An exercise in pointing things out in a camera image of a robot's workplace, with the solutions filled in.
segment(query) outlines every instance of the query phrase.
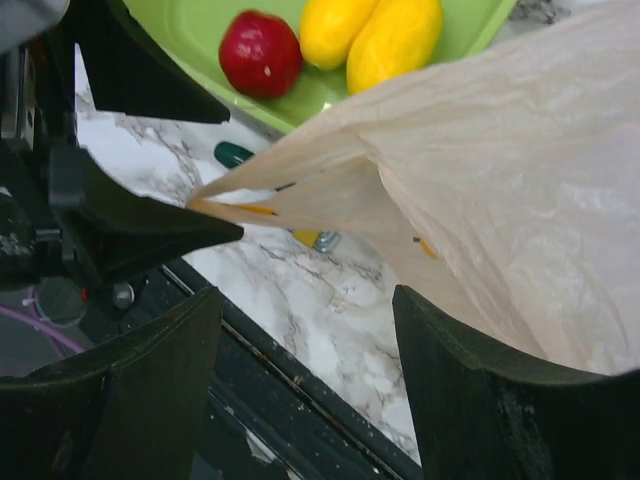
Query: yellow fruit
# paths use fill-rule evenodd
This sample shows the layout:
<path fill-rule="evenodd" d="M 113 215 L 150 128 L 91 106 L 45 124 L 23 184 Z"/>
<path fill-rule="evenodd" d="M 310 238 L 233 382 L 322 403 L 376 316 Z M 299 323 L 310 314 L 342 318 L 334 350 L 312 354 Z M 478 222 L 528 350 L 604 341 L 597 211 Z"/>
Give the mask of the yellow fruit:
<path fill-rule="evenodd" d="M 443 23 L 439 0 L 380 0 L 349 50 L 349 93 L 424 67 Z"/>
<path fill-rule="evenodd" d="M 349 48 L 379 0 L 309 0 L 300 18 L 300 50 L 321 70 L 347 60 Z"/>

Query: plastic bag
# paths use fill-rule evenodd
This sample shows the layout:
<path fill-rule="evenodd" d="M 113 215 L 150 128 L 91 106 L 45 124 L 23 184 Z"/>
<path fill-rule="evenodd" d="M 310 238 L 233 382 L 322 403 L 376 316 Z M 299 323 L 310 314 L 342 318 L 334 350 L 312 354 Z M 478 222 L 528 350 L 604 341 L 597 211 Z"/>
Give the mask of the plastic bag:
<path fill-rule="evenodd" d="M 639 182 L 640 2 L 621 0 L 351 97 L 190 207 L 352 232 L 454 318 L 613 374 L 640 364 Z"/>

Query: white marble surface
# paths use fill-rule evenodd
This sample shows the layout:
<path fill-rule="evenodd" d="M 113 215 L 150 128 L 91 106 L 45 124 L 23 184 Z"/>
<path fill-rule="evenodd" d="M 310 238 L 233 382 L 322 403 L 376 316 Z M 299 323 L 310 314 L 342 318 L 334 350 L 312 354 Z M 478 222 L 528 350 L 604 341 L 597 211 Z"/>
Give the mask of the white marble surface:
<path fill-rule="evenodd" d="M 521 0 L 498 41 L 544 28 L 583 3 Z M 211 126 L 98 113 L 78 64 L 80 142 L 114 178 L 139 194 L 182 203 L 191 189 L 223 174 L 212 155 L 219 141 L 254 151 L 269 145 L 264 131 L 237 120 Z M 344 238 L 332 255 L 322 256 L 285 231 L 249 226 L 242 241 L 186 259 L 419 461 L 393 327 L 395 277 L 374 252 L 357 239 Z"/>

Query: green plate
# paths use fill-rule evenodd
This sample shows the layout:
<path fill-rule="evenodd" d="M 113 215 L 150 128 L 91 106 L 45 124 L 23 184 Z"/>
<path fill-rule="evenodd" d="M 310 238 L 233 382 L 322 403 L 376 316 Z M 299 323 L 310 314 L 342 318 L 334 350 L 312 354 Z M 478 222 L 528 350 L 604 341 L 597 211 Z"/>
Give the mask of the green plate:
<path fill-rule="evenodd" d="M 445 27 L 432 63 L 478 53 L 491 42 L 517 0 L 441 0 Z M 257 9 L 297 31 L 305 0 L 124 0 L 129 12 L 194 80 L 218 98 L 288 133 L 347 96 L 345 72 L 306 67 L 293 90 L 277 100 L 236 92 L 220 69 L 218 45 L 233 18 Z"/>

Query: purple cable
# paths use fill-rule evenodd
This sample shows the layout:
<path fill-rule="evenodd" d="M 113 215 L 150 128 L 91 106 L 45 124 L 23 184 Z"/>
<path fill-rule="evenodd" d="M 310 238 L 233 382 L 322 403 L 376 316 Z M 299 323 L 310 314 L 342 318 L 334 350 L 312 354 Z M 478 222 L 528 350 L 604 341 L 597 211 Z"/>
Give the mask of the purple cable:
<path fill-rule="evenodd" d="M 31 313 L 31 317 L 42 321 L 42 315 L 40 315 L 40 313 L 38 313 L 38 309 L 36 308 L 36 301 L 37 300 L 36 300 L 36 288 L 35 287 L 29 287 L 29 290 L 27 292 L 27 301 L 28 301 L 27 308 L 29 309 L 29 312 Z M 49 335 L 46 335 L 46 337 L 47 337 L 47 340 L 49 340 L 49 344 L 51 345 L 51 349 L 56 353 L 58 358 L 65 358 L 66 355 L 64 354 L 64 352 L 60 348 L 60 344 L 53 337 L 51 337 Z"/>
<path fill-rule="evenodd" d="M 6 315 L 7 317 L 13 318 L 14 320 L 17 320 L 19 322 L 26 323 L 36 330 L 40 330 L 45 335 L 59 342 L 61 345 L 67 347 L 73 353 L 82 353 L 85 350 L 82 345 L 80 345 L 75 340 L 71 340 L 64 333 L 56 330 L 51 325 L 48 325 L 43 321 L 38 320 L 37 318 L 31 318 L 31 316 L 27 315 L 26 313 L 18 312 L 17 310 L 14 310 L 12 308 L 0 305 L 0 314 Z"/>

